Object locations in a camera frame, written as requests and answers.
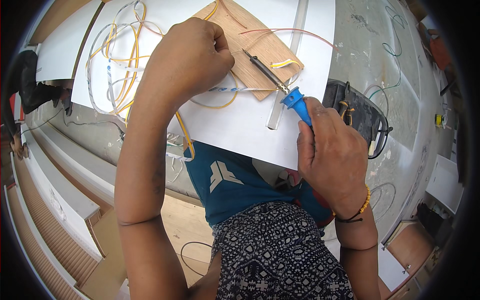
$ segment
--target red wire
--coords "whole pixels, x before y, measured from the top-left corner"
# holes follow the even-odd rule
[[[325,43],[329,44],[333,49],[335,49],[335,50],[338,51],[338,48],[337,48],[337,47],[335,47],[334,45],[332,45],[329,41],[327,41],[327,40],[324,39],[323,37],[321,37],[321,36],[319,36],[319,35],[316,35],[315,33],[312,33],[312,32],[310,32],[310,31],[306,31],[306,30],[298,29],[298,28],[253,29],[253,30],[249,30],[249,31],[245,31],[245,32],[240,32],[239,35],[243,35],[243,34],[245,34],[245,33],[250,33],[250,32],[254,32],[254,31],[266,31],[266,30],[272,30],[272,32],[279,31],[279,30],[297,30],[297,31],[302,31],[302,32],[308,33],[309,35],[316,36],[317,38],[321,39],[321,40],[324,41]]]

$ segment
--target white table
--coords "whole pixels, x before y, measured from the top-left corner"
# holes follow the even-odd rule
[[[89,100],[84,68],[88,53],[98,32],[105,25],[111,23],[117,11],[129,2],[129,0],[113,0],[106,3],[95,21],[82,51],[79,67],[75,75],[72,94],[74,103],[92,107]],[[162,31],[166,32],[173,24],[186,20],[210,2],[211,0],[144,0],[147,6],[146,20],[156,23]],[[298,4],[296,1],[290,0],[237,0],[237,3],[269,28],[292,27]],[[135,21],[135,18],[131,9],[125,9],[116,19],[117,24],[133,21]],[[314,32],[333,43],[334,29],[335,0],[309,1],[305,30]],[[284,31],[276,32],[275,34],[286,45],[290,45],[291,32]],[[103,40],[103,38],[97,41],[96,48],[100,46],[100,40]],[[113,57],[129,57],[133,41],[131,30],[125,32],[116,41]],[[139,39],[140,55],[150,54],[159,41],[160,36],[143,29]],[[302,93],[322,99],[330,69],[332,48],[313,36],[303,35],[297,56],[305,64],[305,69],[295,84],[298,84]],[[145,66],[146,62],[147,59],[142,59],[140,66]],[[93,59],[91,72],[92,94],[101,109],[111,110],[111,103],[106,98],[108,88],[107,65],[108,62],[104,58],[95,57]],[[125,72],[120,67],[113,67],[113,81],[124,76]],[[227,78],[224,85],[233,85],[233,80]],[[114,86],[116,95],[120,89],[121,84]],[[197,100],[209,105],[217,105],[227,102],[231,96],[232,94],[230,93],[207,92],[197,96]],[[278,130],[268,129],[266,122],[274,99],[275,93],[259,102],[250,92],[240,92],[235,101],[226,108],[203,108],[189,101],[180,108],[180,113],[191,138],[194,140],[276,165],[297,169],[297,122],[300,119],[293,110],[284,110]],[[182,134],[175,118],[171,121],[168,131]]]
[[[85,4],[39,44],[36,81],[73,78],[80,46],[101,3],[92,0]]]

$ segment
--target orange beaded bracelet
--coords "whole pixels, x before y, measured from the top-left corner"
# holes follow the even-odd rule
[[[353,217],[351,217],[350,219],[346,219],[346,220],[337,217],[337,216],[336,216],[336,213],[333,212],[333,215],[334,215],[335,219],[336,219],[338,222],[341,222],[341,223],[353,223],[353,222],[363,221],[363,218],[356,219],[356,220],[352,220],[352,219],[355,218],[356,216],[358,216],[359,214],[363,213],[363,212],[365,211],[365,208],[367,208],[368,203],[370,203],[370,188],[369,188],[368,185],[366,185],[366,184],[365,184],[365,186],[367,187],[367,199],[365,200],[365,203],[362,205],[362,207],[360,208],[360,210],[359,210]]]

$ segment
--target black wire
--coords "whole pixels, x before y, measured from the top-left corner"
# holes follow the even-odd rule
[[[46,120],[45,122],[43,122],[42,125],[39,125],[39,126],[34,127],[34,128],[27,129],[27,130],[23,131],[22,134],[24,134],[24,133],[27,132],[27,131],[30,131],[30,130],[33,130],[33,129],[37,129],[37,128],[45,125],[48,121],[50,121],[51,119],[53,119],[54,117],[56,117],[56,116],[59,114],[59,112],[61,112],[62,110],[63,110],[63,109],[57,111],[57,113],[56,113],[53,117],[51,117],[50,119],[48,119],[48,120]]]
[[[34,127],[34,128],[30,128],[30,129],[28,129],[28,130],[25,130],[25,131],[22,132],[22,134],[24,134],[24,133],[27,132],[27,131],[37,129],[37,128],[45,125],[46,123],[48,123],[48,121],[50,121],[51,119],[53,119],[54,117],[56,117],[61,111],[63,111],[63,108],[60,109],[59,111],[57,111],[57,113],[56,113],[53,117],[51,117],[50,119],[46,120],[46,121],[43,122],[41,125],[39,125],[39,126],[37,126],[37,127]],[[119,126],[117,123],[113,122],[113,121],[100,121],[100,122],[89,122],[89,123],[76,123],[76,122],[73,122],[73,121],[69,121],[69,122],[67,123],[67,122],[65,121],[65,115],[63,115],[63,124],[65,124],[65,126],[67,126],[67,127],[68,127],[69,124],[75,124],[75,125],[97,125],[97,124],[101,124],[101,123],[112,123],[112,124],[114,124],[114,125],[117,127],[117,129],[119,130],[120,139],[122,139],[123,136],[125,135],[125,132],[120,128],[120,126]]]
[[[181,260],[183,261],[183,263],[187,266],[187,268],[189,268],[190,270],[194,271],[195,273],[197,273],[198,275],[200,276],[205,276],[204,274],[200,274],[198,273],[197,271],[193,270],[192,268],[190,268],[190,266],[185,262],[185,260],[183,259],[183,248],[185,248],[186,245],[188,244],[201,244],[201,245],[205,245],[205,246],[208,246],[208,247],[212,247],[210,246],[209,244],[205,244],[205,243],[202,243],[200,241],[189,241],[188,243],[185,243],[183,244],[182,248],[180,249],[180,258]]]
[[[394,199],[395,199],[395,195],[396,195],[396,187],[395,185],[392,183],[392,182],[385,182],[385,183],[382,183],[380,184],[379,186],[376,186],[374,189],[371,189],[370,190],[370,197],[372,196],[372,194],[381,189],[382,187],[384,187],[385,185],[391,185],[393,187],[393,197],[392,197],[392,201],[390,202],[389,206],[387,207],[387,209],[385,210],[385,212],[383,213],[383,215],[381,215],[380,217],[377,218],[376,222],[378,220],[380,220],[381,218],[383,218],[383,216],[388,212],[388,210],[392,207],[393,205],[393,202],[394,202]],[[375,206],[377,206],[377,203],[380,201],[380,198],[378,199],[378,201],[375,203],[375,205],[372,207],[372,211],[373,209],[375,208]]]
[[[373,193],[378,191],[380,193],[380,196],[378,198],[378,201],[375,202],[375,204],[372,206],[372,212],[373,212],[373,209],[375,208],[375,206],[377,206],[378,202],[380,201],[380,198],[382,197],[382,187],[384,187],[385,185],[391,185],[393,187],[393,197],[392,197],[392,201],[390,202],[389,206],[387,207],[387,209],[385,210],[385,212],[383,213],[383,215],[381,215],[380,217],[377,218],[377,220],[375,222],[378,222],[378,220],[380,220],[381,218],[384,217],[384,215],[388,212],[388,210],[392,207],[393,205],[393,202],[394,202],[394,199],[395,199],[395,195],[396,195],[396,187],[395,185],[393,184],[393,182],[385,182],[385,183],[382,183],[376,187],[374,187],[373,189],[370,190],[370,197],[372,197]],[[337,237],[334,237],[334,238],[329,238],[327,240],[323,240],[324,242],[328,242],[328,241],[332,241],[332,240],[337,240],[338,238]]]

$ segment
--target blue soldering iron handle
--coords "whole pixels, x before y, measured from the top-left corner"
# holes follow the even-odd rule
[[[300,119],[307,123],[308,126],[312,127],[312,119],[308,115],[307,105],[303,101],[304,94],[300,93],[299,87],[295,87],[290,91],[280,103],[283,103],[287,106],[287,109],[293,108],[297,114],[300,116]]]

